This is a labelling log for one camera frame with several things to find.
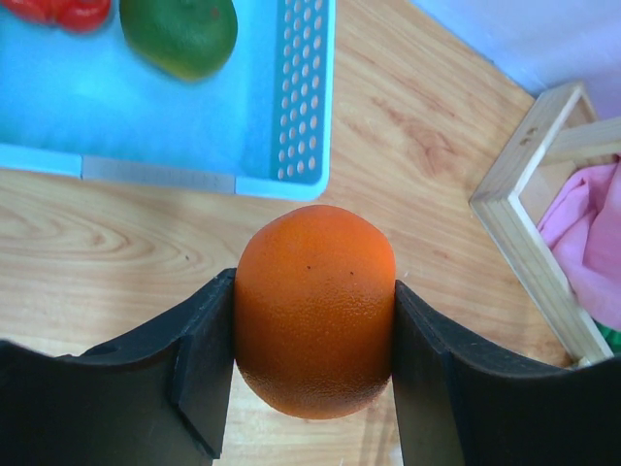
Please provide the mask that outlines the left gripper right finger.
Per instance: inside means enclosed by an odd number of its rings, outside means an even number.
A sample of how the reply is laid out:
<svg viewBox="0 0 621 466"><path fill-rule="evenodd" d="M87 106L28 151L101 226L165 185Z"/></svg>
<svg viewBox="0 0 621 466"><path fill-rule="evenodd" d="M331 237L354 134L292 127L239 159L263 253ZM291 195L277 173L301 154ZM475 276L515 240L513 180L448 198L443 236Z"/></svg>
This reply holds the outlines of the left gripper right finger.
<svg viewBox="0 0 621 466"><path fill-rule="evenodd" d="M407 465L617 465L620 359L502 348L396 283L392 383Z"/></svg>

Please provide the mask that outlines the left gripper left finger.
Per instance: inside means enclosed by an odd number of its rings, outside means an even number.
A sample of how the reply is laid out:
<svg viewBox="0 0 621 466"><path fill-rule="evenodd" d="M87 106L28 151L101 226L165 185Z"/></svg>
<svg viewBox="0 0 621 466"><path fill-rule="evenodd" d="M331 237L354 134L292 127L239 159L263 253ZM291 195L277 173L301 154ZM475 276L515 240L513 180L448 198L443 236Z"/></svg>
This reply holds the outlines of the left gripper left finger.
<svg viewBox="0 0 621 466"><path fill-rule="evenodd" d="M235 273L85 353L1 344L5 465L210 465L233 370Z"/></svg>

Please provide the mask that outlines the orange round fake fruit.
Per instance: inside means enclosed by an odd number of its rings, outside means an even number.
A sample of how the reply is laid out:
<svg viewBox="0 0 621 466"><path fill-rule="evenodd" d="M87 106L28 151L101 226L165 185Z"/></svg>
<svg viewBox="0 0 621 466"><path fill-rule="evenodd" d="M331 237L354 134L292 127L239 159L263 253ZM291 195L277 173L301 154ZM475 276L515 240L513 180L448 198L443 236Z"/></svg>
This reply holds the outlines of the orange round fake fruit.
<svg viewBox="0 0 621 466"><path fill-rule="evenodd" d="M247 385L295 417L354 414L391 374L396 260L360 216L311 205L261 228L234 284L234 344Z"/></svg>

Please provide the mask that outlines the round green fake fruit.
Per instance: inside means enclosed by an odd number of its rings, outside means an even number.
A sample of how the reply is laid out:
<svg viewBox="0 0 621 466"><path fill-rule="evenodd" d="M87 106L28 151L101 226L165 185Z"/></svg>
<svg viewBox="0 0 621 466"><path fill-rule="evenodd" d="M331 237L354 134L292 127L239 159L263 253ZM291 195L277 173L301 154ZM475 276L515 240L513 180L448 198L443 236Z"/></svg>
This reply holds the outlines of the round green fake fruit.
<svg viewBox="0 0 621 466"><path fill-rule="evenodd" d="M133 52L187 82L221 69L237 42L238 18L230 0L123 0L119 19Z"/></svg>

